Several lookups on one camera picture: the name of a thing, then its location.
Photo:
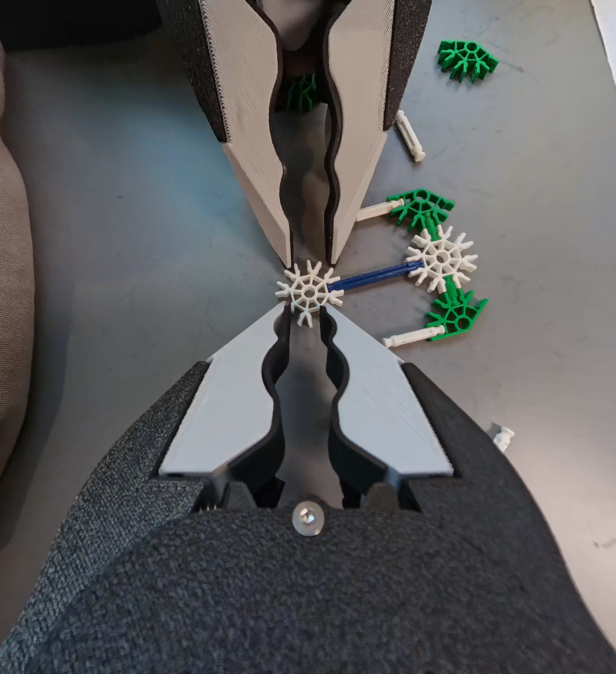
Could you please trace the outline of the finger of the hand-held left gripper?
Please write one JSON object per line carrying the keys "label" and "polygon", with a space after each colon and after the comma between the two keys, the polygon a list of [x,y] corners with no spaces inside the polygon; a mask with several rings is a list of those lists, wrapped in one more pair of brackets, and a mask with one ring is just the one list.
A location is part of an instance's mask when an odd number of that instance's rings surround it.
{"label": "finger of the hand-held left gripper", "polygon": [[282,263],[293,263],[292,234],[280,202],[284,166],[270,129],[282,79],[275,25],[254,1],[201,1],[225,140],[223,150]]}
{"label": "finger of the hand-held left gripper", "polygon": [[385,145],[394,1],[351,1],[328,24],[323,65],[330,137],[326,253],[335,264],[350,236]]}

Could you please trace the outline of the green fan toy connector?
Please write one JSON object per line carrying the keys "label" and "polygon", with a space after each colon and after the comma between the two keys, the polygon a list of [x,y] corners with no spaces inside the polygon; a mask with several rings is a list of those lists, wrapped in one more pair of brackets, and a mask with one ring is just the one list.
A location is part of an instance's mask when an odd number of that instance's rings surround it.
{"label": "green fan toy connector", "polygon": [[287,89],[287,111],[307,113],[320,104],[315,73],[294,77]]}
{"label": "green fan toy connector", "polygon": [[498,66],[499,60],[477,42],[471,40],[442,40],[437,50],[438,64],[442,72],[450,71],[449,77],[463,82],[469,76],[472,83],[485,79]]}

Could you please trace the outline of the dark cloth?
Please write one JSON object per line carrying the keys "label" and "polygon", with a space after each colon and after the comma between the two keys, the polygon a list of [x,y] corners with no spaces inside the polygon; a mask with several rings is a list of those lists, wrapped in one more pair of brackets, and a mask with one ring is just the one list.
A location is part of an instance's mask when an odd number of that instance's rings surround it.
{"label": "dark cloth", "polygon": [[6,51],[103,45],[161,25],[155,1],[0,1]]}

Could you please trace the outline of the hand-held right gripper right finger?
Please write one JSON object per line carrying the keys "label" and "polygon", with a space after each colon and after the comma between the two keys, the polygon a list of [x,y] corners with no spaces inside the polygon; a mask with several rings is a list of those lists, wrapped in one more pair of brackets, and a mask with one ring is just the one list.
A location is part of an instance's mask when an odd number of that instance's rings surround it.
{"label": "hand-held right gripper right finger", "polygon": [[335,308],[320,309],[320,334],[336,387],[328,455],[343,508],[359,508],[376,483],[398,496],[409,478],[453,477],[404,362]]}

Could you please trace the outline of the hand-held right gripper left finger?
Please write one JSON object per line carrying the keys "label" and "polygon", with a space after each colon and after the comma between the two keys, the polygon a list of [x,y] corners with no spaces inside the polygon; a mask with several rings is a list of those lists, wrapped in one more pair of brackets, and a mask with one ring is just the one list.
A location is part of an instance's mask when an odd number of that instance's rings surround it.
{"label": "hand-held right gripper left finger", "polygon": [[204,478],[197,507],[221,504],[234,481],[252,495],[275,479],[285,441],[275,384],[287,368],[292,312],[271,309],[216,351],[159,474]]}

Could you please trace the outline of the grey desk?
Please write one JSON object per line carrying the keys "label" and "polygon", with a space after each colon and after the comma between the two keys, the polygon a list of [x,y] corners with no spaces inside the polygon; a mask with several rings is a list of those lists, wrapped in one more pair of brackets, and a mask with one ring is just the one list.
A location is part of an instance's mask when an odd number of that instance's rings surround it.
{"label": "grey desk", "polygon": [[[499,63],[442,72],[442,40]],[[0,481],[0,644],[117,438],[275,304],[282,265],[165,35],[8,55],[36,276],[32,390]],[[589,1],[436,1],[366,205],[424,187],[478,254],[470,333],[397,349],[506,450],[616,648],[616,88]]]}

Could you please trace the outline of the green white toy connector assembly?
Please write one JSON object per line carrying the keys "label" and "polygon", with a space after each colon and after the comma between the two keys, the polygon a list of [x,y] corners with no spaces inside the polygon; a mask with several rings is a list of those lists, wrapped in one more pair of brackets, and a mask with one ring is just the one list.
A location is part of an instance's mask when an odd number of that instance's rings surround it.
{"label": "green white toy connector assembly", "polygon": [[426,283],[427,292],[437,295],[424,327],[384,338],[388,349],[468,333],[488,305],[488,299],[475,300],[473,291],[464,289],[477,269],[478,256],[467,253],[473,242],[465,240],[465,233],[452,238],[452,226],[445,226],[454,207],[451,199],[417,189],[389,196],[385,202],[361,209],[356,217],[357,222],[379,216],[395,218],[398,226],[407,222],[414,233],[412,245],[403,263],[330,282],[328,290],[351,291],[405,276],[417,287]]}

